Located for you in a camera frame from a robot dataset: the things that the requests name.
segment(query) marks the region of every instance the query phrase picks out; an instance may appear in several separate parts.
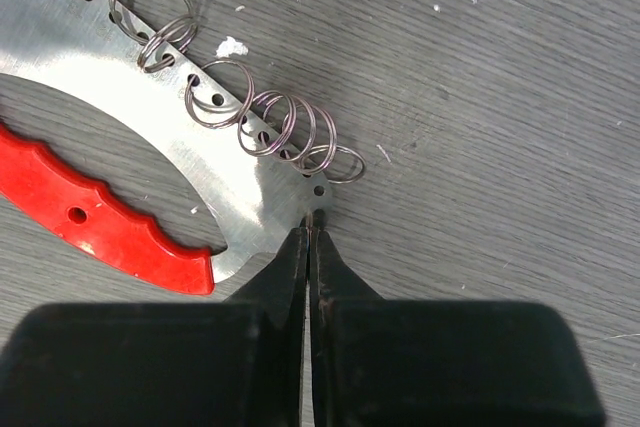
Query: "gray table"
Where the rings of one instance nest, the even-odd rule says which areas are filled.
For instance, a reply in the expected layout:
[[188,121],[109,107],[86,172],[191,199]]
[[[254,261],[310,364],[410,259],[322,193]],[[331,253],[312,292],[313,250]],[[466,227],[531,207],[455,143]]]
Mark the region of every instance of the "gray table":
[[[336,189],[330,219],[363,278],[389,298],[555,307],[580,341],[611,425],[638,425],[638,0],[195,2],[207,28],[192,60],[234,36],[249,47],[260,88],[327,107],[344,143],[368,159],[365,180]],[[134,7],[156,28],[182,8]],[[175,240],[222,245],[175,168],[92,107],[2,78],[0,116],[107,179]],[[266,260],[218,286],[213,300]],[[0,200],[0,343],[31,308],[71,300],[194,299],[89,259]],[[304,416],[311,421],[309,395]]]

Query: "pliers jaw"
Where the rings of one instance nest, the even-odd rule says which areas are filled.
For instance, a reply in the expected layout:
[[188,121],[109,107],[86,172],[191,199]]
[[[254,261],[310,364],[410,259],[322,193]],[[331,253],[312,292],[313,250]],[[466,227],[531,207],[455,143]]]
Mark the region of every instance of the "pliers jaw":
[[49,305],[0,358],[0,425],[603,426],[576,341],[522,302],[384,300],[321,212],[216,304]]

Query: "white debris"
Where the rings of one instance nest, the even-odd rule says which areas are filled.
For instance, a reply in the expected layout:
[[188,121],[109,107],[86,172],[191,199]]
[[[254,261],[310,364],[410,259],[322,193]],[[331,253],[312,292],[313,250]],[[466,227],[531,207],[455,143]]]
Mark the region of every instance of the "white debris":
[[78,242],[78,248],[84,250],[87,254],[96,255],[93,246],[89,242]]
[[216,56],[220,58],[230,57],[233,54],[247,55],[249,49],[242,42],[238,42],[233,37],[227,37],[227,40],[222,41],[216,51]]
[[387,162],[393,164],[393,162],[391,162],[391,157],[389,156],[389,154],[387,154],[387,151],[384,150],[384,147],[382,147],[380,144],[376,144],[376,147],[378,147],[378,150],[382,152],[382,155],[384,155],[384,158],[387,159]]

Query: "red grip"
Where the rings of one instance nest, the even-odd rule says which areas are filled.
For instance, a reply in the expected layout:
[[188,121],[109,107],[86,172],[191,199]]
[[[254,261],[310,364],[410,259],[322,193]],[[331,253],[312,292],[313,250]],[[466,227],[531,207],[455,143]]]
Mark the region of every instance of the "red grip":
[[211,294],[208,249],[171,242],[154,219],[132,211],[103,182],[84,177],[44,144],[0,122],[0,192],[71,245],[118,270],[183,294]]

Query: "white speck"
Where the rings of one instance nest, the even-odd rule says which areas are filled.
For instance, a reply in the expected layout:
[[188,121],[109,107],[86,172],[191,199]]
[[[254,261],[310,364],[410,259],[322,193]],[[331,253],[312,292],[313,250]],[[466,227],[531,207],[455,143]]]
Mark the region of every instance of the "white speck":
[[613,339],[625,339],[627,337],[640,337],[640,334],[622,334],[622,335],[614,335],[612,337],[604,337],[602,339],[594,339],[587,342],[587,344],[592,344],[593,342],[602,342],[603,340],[613,340]]
[[231,57],[231,55],[247,55],[249,53],[249,49],[242,42],[238,42],[233,37],[228,37],[227,40],[222,41],[222,43],[218,46],[218,50],[216,51],[216,56],[220,58]]
[[207,208],[213,214],[213,216],[214,217],[218,217],[219,214],[218,214],[218,211],[216,210],[216,208],[213,205],[211,205],[210,203],[208,203],[208,202],[205,202],[205,204],[207,204]]
[[392,164],[393,162],[391,162],[391,157],[389,157],[389,154],[387,154],[387,151],[384,150],[384,147],[382,147],[380,144],[376,144],[376,147],[378,147],[378,150],[382,152],[382,155],[384,155],[384,158],[387,159],[387,162]]
[[564,111],[564,122],[562,123],[562,138],[566,138],[567,136],[567,122],[569,122],[569,107]]
[[89,242],[78,242],[78,248],[84,250],[87,254],[96,255],[93,246]]

